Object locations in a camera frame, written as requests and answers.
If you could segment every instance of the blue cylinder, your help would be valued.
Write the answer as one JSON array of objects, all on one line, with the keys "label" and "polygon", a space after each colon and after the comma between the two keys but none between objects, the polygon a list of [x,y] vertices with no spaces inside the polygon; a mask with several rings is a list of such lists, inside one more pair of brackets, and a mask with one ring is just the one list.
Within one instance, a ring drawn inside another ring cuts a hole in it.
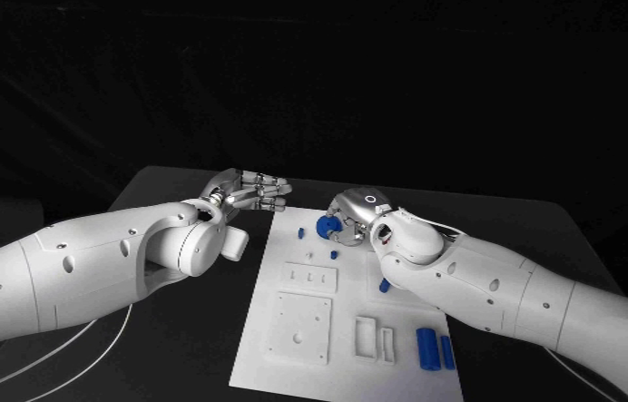
[{"label": "blue cylinder", "polygon": [[379,291],[386,293],[389,291],[390,282],[386,279],[381,279],[381,283],[379,284]]},{"label": "blue cylinder", "polygon": [[455,370],[453,351],[451,350],[451,340],[448,336],[440,336],[442,362],[446,370]]},{"label": "blue cylinder", "polygon": [[438,356],[438,344],[435,341],[435,331],[430,328],[416,330],[416,341],[419,343],[419,360],[423,370],[440,369],[440,357]]},{"label": "blue cylinder", "polygon": [[322,215],[317,220],[317,232],[318,235],[327,240],[330,239],[327,237],[328,230],[343,231],[343,224],[340,223],[340,219],[335,216],[328,218]]}]

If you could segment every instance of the gray table surface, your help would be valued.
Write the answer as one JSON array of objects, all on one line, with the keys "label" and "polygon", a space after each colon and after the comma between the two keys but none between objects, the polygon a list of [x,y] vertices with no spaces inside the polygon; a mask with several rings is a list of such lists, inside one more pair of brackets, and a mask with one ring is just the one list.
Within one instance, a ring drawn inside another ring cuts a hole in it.
[{"label": "gray table surface", "polygon": [[[214,174],[148,167],[109,210],[194,198]],[[345,189],[371,186],[285,178],[292,184],[288,205],[318,210]],[[549,270],[621,294],[576,223],[554,203],[373,187],[425,219],[455,226]],[[299,400],[229,387],[272,216],[268,211],[239,213],[232,225],[249,233],[242,261],[219,258],[201,277],[165,286],[137,302],[114,349],[92,370],[42,400]],[[118,334],[125,314],[121,309],[101,318],[54,357],[0,385],[3,402],[27,400],[89,366]],[[465,401],[553,400],[554,395],[564,400],[605,400],[541,347],[476,331],[453,318],[448,322]],[[80,328],[11,339],[0,350],[0,377],[53,350]]]}]

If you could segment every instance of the black background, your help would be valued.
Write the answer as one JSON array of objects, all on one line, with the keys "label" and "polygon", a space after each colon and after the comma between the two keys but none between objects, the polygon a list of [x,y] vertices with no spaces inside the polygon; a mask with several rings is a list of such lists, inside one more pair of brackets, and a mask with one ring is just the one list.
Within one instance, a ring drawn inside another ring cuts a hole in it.
[{"label": "black background", "polygon": [[0,14],[1,195],[37,197],[46,222],[105,211],[152,164],[538,199],[625,290],[623,45],[586,34],[625,31],[625,0],[3,0]]}]

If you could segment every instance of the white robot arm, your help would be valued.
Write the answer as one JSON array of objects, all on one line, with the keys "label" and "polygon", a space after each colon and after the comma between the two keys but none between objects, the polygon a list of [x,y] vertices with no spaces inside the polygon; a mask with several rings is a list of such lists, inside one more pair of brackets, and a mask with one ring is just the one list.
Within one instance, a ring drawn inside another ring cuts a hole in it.
[{"label": "white robot arm", "polygon": [[239,260],[249,235],[226,223],[240,209],[283,211],[291,190],[230,169],[197,199],[59,222],[0,248],[0,340],[103,317],[200,276],[219,254]]},{"label": "white robot arm", "polygon": [[402,208],[377,189],[335,195],[330,240],[370,241],[390,284],[481,331],[525,340],[593,370],[628,393],[628,299],[553,273],[517,252]]}]

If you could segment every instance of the round joint cover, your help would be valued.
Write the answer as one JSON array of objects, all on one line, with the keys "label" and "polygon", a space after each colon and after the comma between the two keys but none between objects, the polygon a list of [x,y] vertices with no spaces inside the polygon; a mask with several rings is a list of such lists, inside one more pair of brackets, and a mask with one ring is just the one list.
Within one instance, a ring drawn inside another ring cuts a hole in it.
[{"label": "round joint cover", "polygon": [[318,235],[327,240],[330,240],[330,238],[327,237],[328,230],[343,231],[343,224],[340,223],[340,219],[335,216],[328,218],[322,215],[317,220],[317,232]]},{"label": "round joint cover", "polygon": [[183,242],[178,254],[178,270],[191,277],[206,273],[222,251],[226,226],[200,222]]}]

